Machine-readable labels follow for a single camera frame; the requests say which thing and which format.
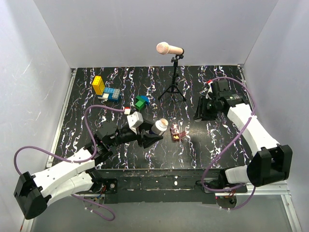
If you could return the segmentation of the brown weekly pill organizer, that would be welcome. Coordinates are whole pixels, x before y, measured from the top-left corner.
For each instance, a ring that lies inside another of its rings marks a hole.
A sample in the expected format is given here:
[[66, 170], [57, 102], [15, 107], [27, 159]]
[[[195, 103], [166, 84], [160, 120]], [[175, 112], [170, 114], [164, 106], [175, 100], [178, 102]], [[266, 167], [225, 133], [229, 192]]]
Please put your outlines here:
[[181, 131], [178, 124], [172, 124], [170, 134], [173, 142], [180, 142], [186, 136], [185, 131]]

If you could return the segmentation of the white pill bottle blue label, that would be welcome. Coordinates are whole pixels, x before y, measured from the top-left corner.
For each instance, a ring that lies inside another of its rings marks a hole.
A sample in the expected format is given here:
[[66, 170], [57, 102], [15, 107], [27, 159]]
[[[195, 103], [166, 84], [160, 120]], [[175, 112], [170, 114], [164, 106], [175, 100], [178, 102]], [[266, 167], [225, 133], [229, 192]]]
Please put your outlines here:
[[167, 130], [168, 125], [169, 125], [168, 121], [164, 118], [161, 118], [152, 125], [151, 129], [149, 130], [149, 133], [161, 136]]

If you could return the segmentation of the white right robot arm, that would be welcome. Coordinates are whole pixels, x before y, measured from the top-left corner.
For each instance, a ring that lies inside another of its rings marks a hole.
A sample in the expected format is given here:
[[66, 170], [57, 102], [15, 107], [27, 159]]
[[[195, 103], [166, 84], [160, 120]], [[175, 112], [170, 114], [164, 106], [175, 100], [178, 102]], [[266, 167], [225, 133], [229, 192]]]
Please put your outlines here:
[[292, 163], [292, 149], [280, 145], [262, 126], [255, 109], [245, 103], [243, 97], [233, 93], [227, 77], [208, 82], [209, 90], [199, 97], [194, 121], [215, 120], [223, 113], [239, 129], [232, 145], [243, 137], [253, 155], [249, 165], [222, 169], [216, 181], [207, 183], [203, 174], [201, 184], [208, 191], [229, 192], [248, 183], [260, 187], [288, 179]]

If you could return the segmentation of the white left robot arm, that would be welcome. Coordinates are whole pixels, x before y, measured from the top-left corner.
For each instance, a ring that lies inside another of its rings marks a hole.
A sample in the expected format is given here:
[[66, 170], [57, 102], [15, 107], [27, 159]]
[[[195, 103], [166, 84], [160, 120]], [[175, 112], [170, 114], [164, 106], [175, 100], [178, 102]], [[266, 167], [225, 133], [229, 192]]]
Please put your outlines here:
[[100, 192], [105, 181], [98, 176], [95, 167], [112, 156], [116, 146], [137, 141], [139, 146], [148, 148], [163, 139], [162, 135], [155, 123], [148, 121], [136, 131], [128, 124], [119, 129], [115, 123], [105, 121], [96, 131], [94, 142], [86, 144], [68, 161], [35, 174], [20, 174], [14, 197], [25, 219], [37, 217], [52, 203], [72, 194]]

